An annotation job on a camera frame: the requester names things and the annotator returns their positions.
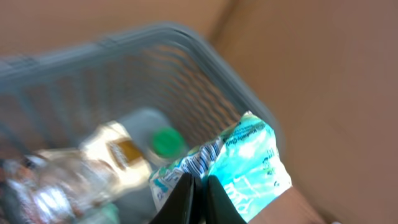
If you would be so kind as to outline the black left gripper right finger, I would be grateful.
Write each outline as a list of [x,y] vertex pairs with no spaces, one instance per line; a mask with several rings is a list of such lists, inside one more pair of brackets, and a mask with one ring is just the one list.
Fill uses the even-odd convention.
[[205,220],[206,224],[246,224],[214,175],[207,179]]

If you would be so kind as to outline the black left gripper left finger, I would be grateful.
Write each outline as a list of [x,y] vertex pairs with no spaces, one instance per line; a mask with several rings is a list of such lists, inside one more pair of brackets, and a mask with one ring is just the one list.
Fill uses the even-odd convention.
[[149,222],[150,224],[193,224],[196,222],[194,211],[196,197],[195,178],[184,174],[173,189],[164,206]]

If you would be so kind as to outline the teal tissue pack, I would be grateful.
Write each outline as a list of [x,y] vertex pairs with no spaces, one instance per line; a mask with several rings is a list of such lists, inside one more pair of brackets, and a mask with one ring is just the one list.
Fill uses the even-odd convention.
[[149,185],[157,210],[184,173],[201,180],[216,176],[246,222],[292,186],[274,130],[250,111],[213,140],[151,174]]

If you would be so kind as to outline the green capped clear bottle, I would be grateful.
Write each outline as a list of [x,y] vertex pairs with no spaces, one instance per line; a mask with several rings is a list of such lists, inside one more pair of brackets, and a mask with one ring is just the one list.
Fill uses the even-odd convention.
[[189,146],[163,112],[139,108],[117,119],[153,169],[167,166],[186,155]]

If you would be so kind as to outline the beige dried mushroom bag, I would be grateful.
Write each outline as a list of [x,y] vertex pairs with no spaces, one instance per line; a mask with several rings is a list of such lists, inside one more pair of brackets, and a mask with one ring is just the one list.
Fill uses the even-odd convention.
[[116,122],[78,147],[41,149],[2,163],[1,208],[8,223],[73,223],[107,203],[120,223],[147,223],[156,213],[143,153]]

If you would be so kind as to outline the teal wet wipes pack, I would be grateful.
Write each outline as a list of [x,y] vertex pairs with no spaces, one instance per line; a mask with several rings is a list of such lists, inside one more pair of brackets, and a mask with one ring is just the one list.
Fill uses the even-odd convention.
[[73,224],[120,224],[119,210],[115,204],[107,203],[87,211]]

